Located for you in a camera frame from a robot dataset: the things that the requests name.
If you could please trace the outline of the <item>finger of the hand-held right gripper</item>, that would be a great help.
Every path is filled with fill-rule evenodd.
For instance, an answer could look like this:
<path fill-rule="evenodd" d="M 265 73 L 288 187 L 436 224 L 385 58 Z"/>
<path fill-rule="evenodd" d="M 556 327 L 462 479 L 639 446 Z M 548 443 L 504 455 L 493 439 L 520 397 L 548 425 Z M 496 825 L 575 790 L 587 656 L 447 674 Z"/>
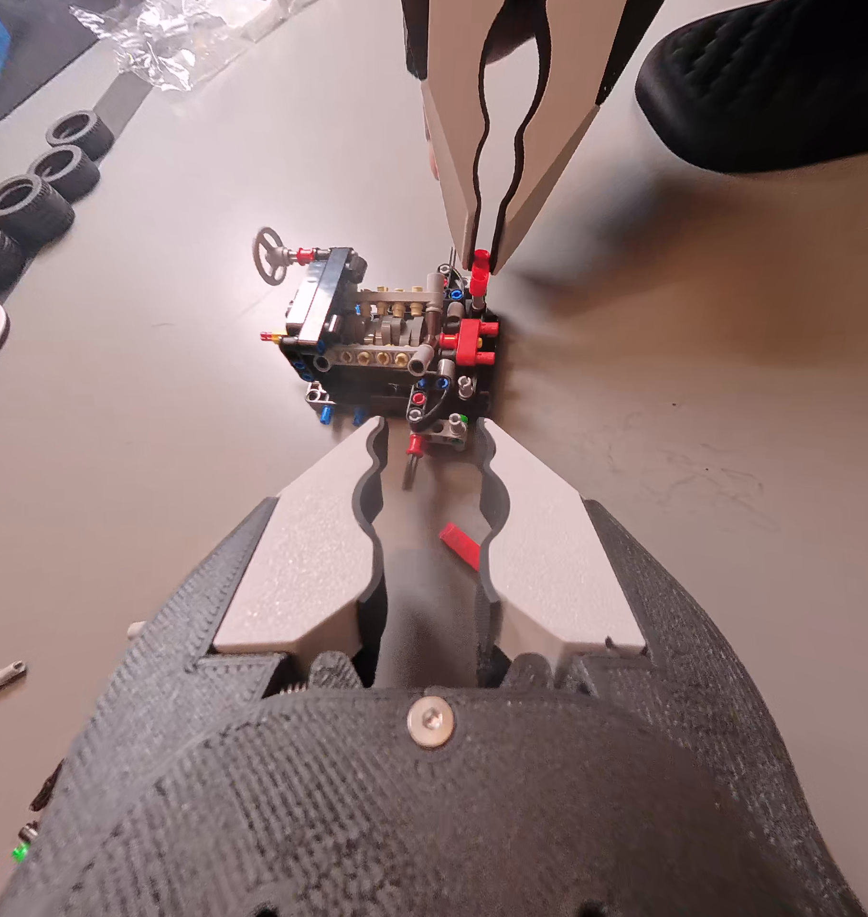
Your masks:
<path fill-rule="evenodd" d="M 530 109 L 514 135 L 514 176 L 497 213 L 496 274 L 522 243 L 595 118 L 624 1 L 535 2 L 539 58 Z"/>
<path fill-rule="evenodd" d="M 428 3 L 425 115 L 453 245 L 472 266 L 481 193 L 477 162 L 488 128 L 482 102 L 486 40 L 502 1 Z"/>

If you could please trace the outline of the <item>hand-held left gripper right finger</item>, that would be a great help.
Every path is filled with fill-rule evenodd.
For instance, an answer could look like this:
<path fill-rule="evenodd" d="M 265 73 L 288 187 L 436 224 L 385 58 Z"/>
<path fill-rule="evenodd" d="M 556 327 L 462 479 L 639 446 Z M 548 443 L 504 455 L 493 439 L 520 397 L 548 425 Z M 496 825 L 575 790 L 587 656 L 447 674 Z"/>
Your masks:
<path fill-rule="evenodd" d="M 491 419 L 477 423 L 479 652 L 534 653 L 551 667 L 581 655 L 636 658 L 646 637 L 584 498 Z"/>

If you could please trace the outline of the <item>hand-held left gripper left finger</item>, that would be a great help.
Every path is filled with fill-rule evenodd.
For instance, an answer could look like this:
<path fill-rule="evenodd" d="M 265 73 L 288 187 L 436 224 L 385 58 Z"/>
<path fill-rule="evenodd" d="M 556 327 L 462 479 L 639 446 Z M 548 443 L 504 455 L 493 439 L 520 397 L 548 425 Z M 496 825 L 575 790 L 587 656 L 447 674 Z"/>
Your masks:
<path fill-rule="evenodd" d="M 372 417 L 275 499 L 213 649 L 283 652 L 302 671 L 344 653 L 374 671 L 387 618 L 382 510 L 388 425 Z"/>

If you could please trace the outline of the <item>lego car chassis assembly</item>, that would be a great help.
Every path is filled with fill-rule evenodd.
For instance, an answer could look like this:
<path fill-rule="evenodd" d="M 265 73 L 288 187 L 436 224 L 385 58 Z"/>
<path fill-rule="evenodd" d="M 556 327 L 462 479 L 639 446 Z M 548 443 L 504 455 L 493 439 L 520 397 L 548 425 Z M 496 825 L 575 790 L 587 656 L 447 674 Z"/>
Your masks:
<path fill-rule="evenodd" d="M 305 274 L 277 348 L 306 384 L 305 401 L 330 426 L 336 410 L 358 427 L 370 416 L 403 416 L 408 427 L 403 487 L 432 448 L 463 451 L 492 407 L 501 322 L 486 297 L 469 294 L 456 253 L 408 291 L 364 289 L 367 262 L 346 246 L 289 247 L 271 227 L 253 241 L 261 279 L 278 287 L 288 269 Z"/>

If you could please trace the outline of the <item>black lego pin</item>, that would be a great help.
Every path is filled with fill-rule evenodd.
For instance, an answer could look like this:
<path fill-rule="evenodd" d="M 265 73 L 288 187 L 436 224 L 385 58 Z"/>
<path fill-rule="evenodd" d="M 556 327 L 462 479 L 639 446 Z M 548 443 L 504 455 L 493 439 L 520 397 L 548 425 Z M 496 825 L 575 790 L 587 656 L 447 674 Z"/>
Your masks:
<path fill-rule="evenodd" d="M 61 775 L 61 770 L 64 765 L 64 759 L 61 759 L 59 764 L 54 768 L 51 774 L 44 780 L 40 790 L 36 796 L 30 801 L 28 809 L 32 812 L 41 812 L 49 804 L 50 798 L 53 794 L 53 791 L 57 785 L 58 779 Z"/>

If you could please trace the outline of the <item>empty clear plastic bag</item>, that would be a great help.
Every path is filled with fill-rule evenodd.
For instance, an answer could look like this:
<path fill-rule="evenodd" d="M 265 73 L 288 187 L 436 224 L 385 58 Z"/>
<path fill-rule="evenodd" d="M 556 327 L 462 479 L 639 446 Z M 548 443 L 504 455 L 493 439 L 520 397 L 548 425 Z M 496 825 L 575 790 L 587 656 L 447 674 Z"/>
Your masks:
<path fill-rule="evenodd" d="M 312 1 L 117 2 L 102 13 L 89 3 L 73 17 L 108 42 L 119 70 L 164 92 L 187 93 L 246 55 Z"/>

